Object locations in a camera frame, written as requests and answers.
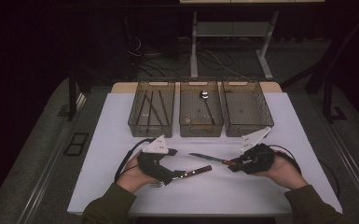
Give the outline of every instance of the fork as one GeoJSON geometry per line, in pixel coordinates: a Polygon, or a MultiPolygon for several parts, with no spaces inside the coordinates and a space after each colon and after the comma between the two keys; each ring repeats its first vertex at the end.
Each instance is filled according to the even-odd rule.
{"type": "MultiPolygon", "coordinates": [[[[184,178],[189,178],[189,177],[191,177],[193,175],[199,175],[199,174],[211,171],[211,170],[212,170],[212,166],[207,165],[207,166],[204,166],[204,167],[202,167],[200,169],[189,171],[189,172],[184,173],[183,175],[176,176],[176,177],[174,177],[172,179],[172,181],[181,180],[181,179],[184,179],[184,178]]],[[[167,184],[164,181],[158,181],[158,182],[150,183],[150,187],[152,187],[152,188],[163,188],[163,187],[167,186],[169,183],[171,183],[171,181],[168,182],[167,184]]]]}

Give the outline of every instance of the hand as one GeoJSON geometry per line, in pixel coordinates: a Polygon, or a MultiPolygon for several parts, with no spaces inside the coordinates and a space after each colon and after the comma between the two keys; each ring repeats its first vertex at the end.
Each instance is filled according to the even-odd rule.
{"type": "Polygon", "coordinates": [[[134,193],[136,190],[146,184],[158,181],[150,175],[144,174],[144,172],[139,169],[137,158],[140,153],[141,151],[139,151],[127,162],[126,166],[124,167],[123,173],[121,173],[120,177],[116,182],[116,184],[131,193],[134,193]]]}
{"type": "Polygon", "coordinates": [[[269,170],[256,173],[255,175],[266,176],[277,185],[294,190],[307,186],[307,181],[301,176],[296,168],[286,159],[275,155],[274,163],[269,170]]]}

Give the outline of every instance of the plastic storage container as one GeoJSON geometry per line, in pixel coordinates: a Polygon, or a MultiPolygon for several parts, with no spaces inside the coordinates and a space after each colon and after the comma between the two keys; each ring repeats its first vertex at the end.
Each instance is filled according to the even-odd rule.
{"type": "Polygon", "coordinates": [[[182,137],[219,137],[223,129],[216,77],[180,79],[180,135],[182,137]]]}
{"type": "Polygon", "coordinates": [[[226,136],[241,137],[274,125],[257,80],[223,77],[221,96],[226,136]]]}
{"type": "Polygon", "coordinates": [[[175,78],[144,78],[132,103],[128,124],[134,137],[173,136],[175,78]]]}

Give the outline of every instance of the person's arm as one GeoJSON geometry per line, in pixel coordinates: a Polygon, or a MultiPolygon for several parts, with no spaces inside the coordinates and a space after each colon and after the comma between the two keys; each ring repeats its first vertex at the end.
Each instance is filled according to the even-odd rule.
{"type": "Polygon", "coordinates": [[[269,177],[276,184],[290,189],[284,194],[292,207],[294,224],[343,224],[345,217],[331,205],[324,203],[319,194],[286,159],[275,156],[275,162],[266,172],[256,175],[269,177]]]}
{"type": "Polygon", "coordinates": [[[139,169],[136,160],[138,155],[139,153],[127,162],[117,183],[112,184],[103,197],[89,203],[82,215],[83,224],[129,222],[128,213],[136,199],[133,193],[142,186],[157,181],[139,169]]]}

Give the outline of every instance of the sleeve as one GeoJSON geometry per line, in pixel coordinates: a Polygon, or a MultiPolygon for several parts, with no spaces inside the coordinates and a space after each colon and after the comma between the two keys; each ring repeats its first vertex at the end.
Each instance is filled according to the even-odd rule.
{"type": "Polygon", "coordinates": [[[89,205],[82,215],[82,224],[127,224],[128,213],[136,196],[117,184],[112,184],[101,198],[89,205]]]}
{"type": "Polygon", "coordinates": [[[312,185],[286,192],[295,224],[344,224],[345,217],[324,203],[312,185]]]}

